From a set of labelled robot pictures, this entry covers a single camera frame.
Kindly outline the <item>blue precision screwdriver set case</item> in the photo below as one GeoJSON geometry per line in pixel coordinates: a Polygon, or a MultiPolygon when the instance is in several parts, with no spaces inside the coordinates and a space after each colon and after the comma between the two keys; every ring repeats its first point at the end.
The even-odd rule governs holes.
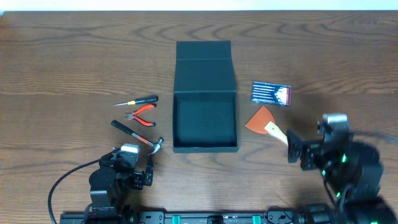
{"type": "Polygon", "coordinates": [[[289,106],[291,86],[275,83],[253,82],[251,101],[269,105],[289,106]]]}

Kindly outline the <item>dark green gift box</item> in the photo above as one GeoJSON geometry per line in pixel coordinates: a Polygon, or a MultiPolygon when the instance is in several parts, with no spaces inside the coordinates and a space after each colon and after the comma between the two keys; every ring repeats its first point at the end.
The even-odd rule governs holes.
{"type": "Polygon", "coordinates": [[[237,152],[236,96],[230,41],[178,41],[172,111],[173,151],[237,152]]]}

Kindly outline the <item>orange scraper with wooden handle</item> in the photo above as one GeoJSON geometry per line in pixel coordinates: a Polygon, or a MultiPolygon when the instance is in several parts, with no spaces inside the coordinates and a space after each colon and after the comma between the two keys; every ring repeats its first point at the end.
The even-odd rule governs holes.
{"type": "Polygon", "coordinates": [[[269,134],[288,146],[286,134],[276,125],[272,113],[265,106],[259,108],[245,127],[258,134],[269,134]]]}

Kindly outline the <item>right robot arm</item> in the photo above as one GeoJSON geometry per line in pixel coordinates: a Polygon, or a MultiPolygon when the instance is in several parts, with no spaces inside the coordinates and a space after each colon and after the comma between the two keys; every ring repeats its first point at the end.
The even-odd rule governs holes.
{"type": "Polygon", "coordinates": [[[308,205],[296,223],[397,223],[397,217],[378,195],[384,167],[378,150],[354,141],[346,124],[319,124],[323,139],[304,141],[287,131],[288,161],[302,170],[318,169],[329,198],[326,204],[308,205]]]}

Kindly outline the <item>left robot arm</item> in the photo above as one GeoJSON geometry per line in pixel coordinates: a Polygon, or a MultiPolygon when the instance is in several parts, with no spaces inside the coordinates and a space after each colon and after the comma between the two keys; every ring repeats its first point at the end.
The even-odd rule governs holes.
{"type": "Polygon", "coordinates": [[[152,156],[146,169],[135,170],[138,153],[115,148],[101,157],[99,169],[89,178],[92,203],[85,209],[83,223],[139,223],[132,205],[126,200],[132,190],[151,186],[154,177],[152,156]]]}

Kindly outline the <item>small black handled claw hammer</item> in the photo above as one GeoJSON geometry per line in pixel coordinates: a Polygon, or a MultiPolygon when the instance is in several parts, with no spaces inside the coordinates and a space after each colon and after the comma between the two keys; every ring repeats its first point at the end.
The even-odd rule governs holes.
{"type": "Polygon", "coordinates": [[[153,148],[153,151],[149,153],[149,156],[156,154],[162,147],[162,143],[164,142],[164,138],[160,137],[157,142],[152,142],[149,141],[148,139],[142,137],[141,135],[137,134],[134,132],[132,129],[129,127],[125,126],[124,124],[120,123],[117,120],[113,120],[111,122],[111,125],[114,126],[115,128],[123,131],[124,133],[135,137],[136,139],[140,140],[141,142],[145,143],[146,145],[150,146],[153,148]]]}

